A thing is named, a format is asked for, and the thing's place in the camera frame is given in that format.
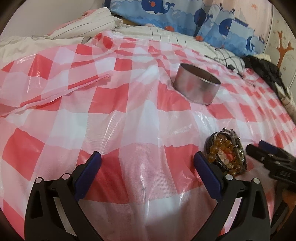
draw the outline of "pillowcase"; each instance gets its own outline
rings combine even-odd
[[[196,39],[237,56],[260,54],[266,46],[271,20],[272,5],[267,0],[224,0],[210,7]]]
[[[238,56],[263,52],[272,19],[268,0],[106,0],[105,6],[138,25],[197,36]]]
[[[94,37],[102,31],[113,30],[122,25],[122,20],[113,17],[108,8],[89,10],[82,17],[59,26],[48,34],[48,39]]]

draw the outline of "red and white checkered plastic sheet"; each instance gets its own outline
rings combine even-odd
[[[221,80],[211,105],[173,89],[182,62]],[[216,204],[192,163],[208,136],[233,128],[244,146],[296,150],[295,125],[261,78],[249,69],[242,80],[178,45],[104,32],[8,64],[0,88],[0,206],[22,236],[34,180],[71,173],[93,151],[102,167],[80,206],[105,240],[185,241]],[[272,213],[274,182],[247,163],[240,178],[261,179]]]

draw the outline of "metal screw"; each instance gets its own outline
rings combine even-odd
[[[62,176],[62,178],[63,178],[64,180],[67,180],[67,179],[70,178],[70,174],[69,174],[69,173],[65,173],[65,174]]]
[[[233,180],[233,176],[230,175],[230,174],[227,174],[227,175],[225,176],[225,178],[226,178],[228,181]]]
[[[40,182],[42,182],[42,178],[40,178],[40,177],[36,178],[35,182],[36,182],[36,183],[40,183]]]
[[[256,183],[256,184],[259,184],[259,183],[260,183],[260,180],[259,180],[258,178],[254,178],[253,181],[254,181],[254,183]]]

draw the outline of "wall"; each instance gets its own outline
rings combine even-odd
[[[269,54],[271,61],[280,67],[285,86],[291,86],[292,92],[296,94],[296,81],[294,81],[296,75],[296,38],[275,7],[273,7],[271,31],[264,53]]]
[[[102,7],[104,0],[26,0],[12,16],[5,36],[42,36],[57,26],[79,18],[84,11]]]

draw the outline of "black clamp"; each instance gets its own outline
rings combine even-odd
[[[58,180],[34,182],[25,216],[25,240],[28,241],[103,241],[90,224],[78,200],[85,197],[99,168],[101,154],[94,152],[85,164],[76,167],[72,174]],[[58,214],[54,197],[59,197],[65,214],[77,235],[66,232]]]
[[[265,141],[260,141],[258,147],[247,145],[246,152],[264,164],[270,178],[296,187],[296,159],[291,154]]]
[[[58,180],[34,182],[25,216],[26,241],[103,241],[90,224],[77,201],[84,198],[100,166],[101,155],[94,152],[85,164],[72,174],[64,174]],[[194,156],[198,171],[210,196],[217,206],[192,241],[268,241],[270,225],[267,203],[260,180],[250,182],[236,180],[223,174],[218,166],[206,161],[198,152]],[[59,197],[65,214],[77,236],[66,232],[59,217],[54,197]],[[236,198],[242,198],[230,231],[219,236]],[[16,232],[8,229],[9,241]]]
[[[258,178],[239,181],[223,174],[218,166],[208,163],[201,152],[194,156],[194,166],[211,198],[217,205],[192,241],[268,241],[270,221],[263,187]],[[242,198],[228,233],[218,236],[236,198]]]

